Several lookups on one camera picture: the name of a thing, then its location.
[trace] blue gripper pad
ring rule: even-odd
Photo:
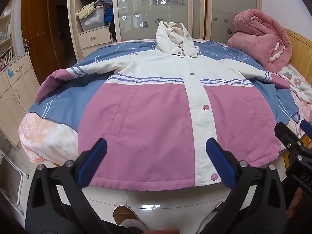
[[[312,138],[312,126],[305,119],[301,121],[300,128],[306,133],[307,136]]]
[[[77,173],[77,183],[80,188],[87,187],[90,184],[91,179],[93,178],[94,174],[99,168],[99,165],[101,164],[106,153],[107,153],[107,142],[105,139],[100,138],[96,142],[96,144],[92,147],[91,150],[84,151],[78,157],[78,158],[81,157],[82,160],[84,160],[83,164],[80,166]]]
[[[222,182],[226,187],[234,189],[236,185],[236,172],[227,158],[223,154],[222,148],[215,139],[210,138],[206,142],[206,152],[213,163],[216,171],[221,177]]]

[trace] plastic storage bin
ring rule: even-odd
[[[89,16],[80,19],[80,23],[83,31],[105,26],[104,8],[96,8]]]

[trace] pink comforter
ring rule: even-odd
[[[284,28],[263,11],[237,14],[234,32],[227,45],[248,54],[265,70],[277,73],[289,62],[292,48]]]

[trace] pink button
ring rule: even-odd
[[[218,179],[218,174],[211,175],[211,180],[215,181]]]

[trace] foot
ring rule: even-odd
[[[113,212],[113,218],[117,225],[121,225],[127,228],[136,227],[143,232],[148,231],[146,225],[140,221],[138,216],[128,206],[121,205],[115,208]]]

